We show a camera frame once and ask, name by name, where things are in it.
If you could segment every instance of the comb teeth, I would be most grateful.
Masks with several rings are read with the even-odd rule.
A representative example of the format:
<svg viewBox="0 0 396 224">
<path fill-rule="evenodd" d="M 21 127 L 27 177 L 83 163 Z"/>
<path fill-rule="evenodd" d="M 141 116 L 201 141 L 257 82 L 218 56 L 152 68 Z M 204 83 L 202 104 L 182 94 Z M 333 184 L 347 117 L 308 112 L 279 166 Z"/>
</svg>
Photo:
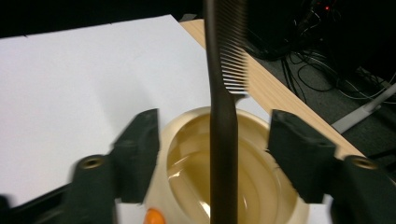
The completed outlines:
<svg viewBox="0 0 396 224">
<path fill-rule="evenodd" d="M 218 41 L 223 83 L 232 94 L 247 93 L 246 1 L 218 0 Z"/>
</svg>

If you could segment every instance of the white surface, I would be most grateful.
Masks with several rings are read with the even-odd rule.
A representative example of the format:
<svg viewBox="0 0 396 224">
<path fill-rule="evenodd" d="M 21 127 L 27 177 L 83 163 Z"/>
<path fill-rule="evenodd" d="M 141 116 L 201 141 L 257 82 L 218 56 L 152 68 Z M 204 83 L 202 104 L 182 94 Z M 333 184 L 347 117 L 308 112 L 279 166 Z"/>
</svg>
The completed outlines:
<svg viewBox="0 0 396 224">
<path fill-rule="evenodd" d="M 160 108 L 163 128 L 209 99 L 205 51 L 171 16 L 1 39 L 0 192 L 32 200 L 107 154 L 136 114 Z M 268 120 L 251 98 L 238 107 Z M 142 223 L 145 209 L 119 213 Z"/>
</svg>

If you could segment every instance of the black comb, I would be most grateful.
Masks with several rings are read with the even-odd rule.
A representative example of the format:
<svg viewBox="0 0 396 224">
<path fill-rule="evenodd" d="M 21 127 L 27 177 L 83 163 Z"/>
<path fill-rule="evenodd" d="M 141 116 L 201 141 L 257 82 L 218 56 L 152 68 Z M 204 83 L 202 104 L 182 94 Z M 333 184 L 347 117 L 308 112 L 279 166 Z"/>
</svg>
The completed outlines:
<svg viewBox="0 0 396 224">
<path fill-rule="evenodd" d="M 246 2 L 205 0 L 209 71 L 210 223 L 238 222 L 238 124 L 235 102 L 246 93 Z"/>
</svg>

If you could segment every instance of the orange object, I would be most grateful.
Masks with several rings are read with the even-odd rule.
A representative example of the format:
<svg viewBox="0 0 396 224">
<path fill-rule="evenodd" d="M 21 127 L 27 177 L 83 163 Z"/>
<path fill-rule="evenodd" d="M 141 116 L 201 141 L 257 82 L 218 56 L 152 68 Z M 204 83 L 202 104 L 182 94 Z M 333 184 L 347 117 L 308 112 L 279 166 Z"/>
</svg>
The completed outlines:
<svg viewBox="0 0 396 224">
<path fill-rule="evenodd" d="M 150 208 L 146 213 L 144 224 L 165 224 L 165 218 L 160 211 Z"/>
</svg>

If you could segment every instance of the yellow bowl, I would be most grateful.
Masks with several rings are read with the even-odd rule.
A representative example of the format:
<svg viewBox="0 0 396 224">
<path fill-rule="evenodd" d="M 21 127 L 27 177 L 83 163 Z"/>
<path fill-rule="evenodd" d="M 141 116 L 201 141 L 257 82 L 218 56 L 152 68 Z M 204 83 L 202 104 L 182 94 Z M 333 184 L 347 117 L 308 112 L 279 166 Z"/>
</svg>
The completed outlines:
<svg viewBox="0 0 396 224">
<path fill-rule="evenodd" d="M 266 152 L 268 124 L 243 110 L 237 114 L 238 223 L 306 223 L 308 205 Z M 194 109 L 161 134 L 145 206 L 159 211 L 166 223 L 210 223 L 209 118 L 210 107 Z"/>
</svg>

